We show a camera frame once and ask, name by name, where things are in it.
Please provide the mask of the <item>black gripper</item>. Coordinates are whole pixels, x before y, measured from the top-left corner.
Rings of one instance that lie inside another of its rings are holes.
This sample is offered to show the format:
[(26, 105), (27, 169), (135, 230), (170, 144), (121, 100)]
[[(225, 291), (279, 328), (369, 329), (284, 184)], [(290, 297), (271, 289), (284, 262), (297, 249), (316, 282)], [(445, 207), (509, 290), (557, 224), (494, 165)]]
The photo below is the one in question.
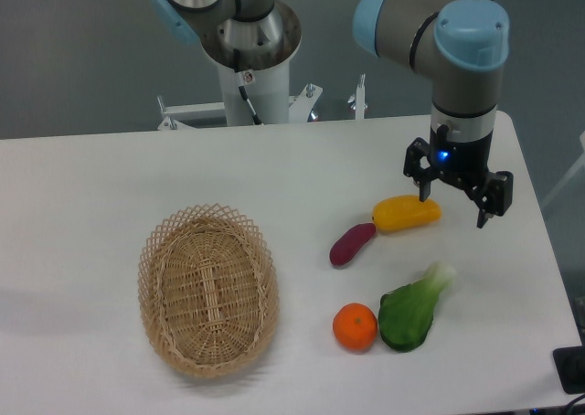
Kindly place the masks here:
[[(436, 106), (431, 110), (430, 144), (417, 137), (407, 148), (403, 174), (419, 189), (419, 200), (431, 194), (431, 183), (470, 188), (466, 195), (478, 207), (476, 227), (482, 229), (492, 217), (502, 217), (513, 202), (514, 175), (488, 171), (497, 106), (483, 114), (449, 114)], [(423, 167), (421, 161), (429, 159)]]

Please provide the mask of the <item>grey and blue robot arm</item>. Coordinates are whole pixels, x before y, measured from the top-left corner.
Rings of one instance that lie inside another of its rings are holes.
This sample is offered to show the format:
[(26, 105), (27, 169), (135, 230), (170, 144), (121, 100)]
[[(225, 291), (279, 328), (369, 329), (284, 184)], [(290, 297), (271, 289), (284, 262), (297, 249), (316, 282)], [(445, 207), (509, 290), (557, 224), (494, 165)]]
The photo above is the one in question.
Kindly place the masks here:
[[(151, 0), (176, 39), (198, 43), (216, 64), (229, 125), (303, 122), (306, 95), (289, 98), (289, 64), (301, 43), (297, 15), (278, 0)], [(407, 149), (403, 172), (421, 198), (431, 183), (462, 190), (479, 225), (506, 213), (513, 177), (488, 157), (509, 18), (497, 0), (360, 0), (353, 36), (365, 51), (432, 84), (428, 140)]]

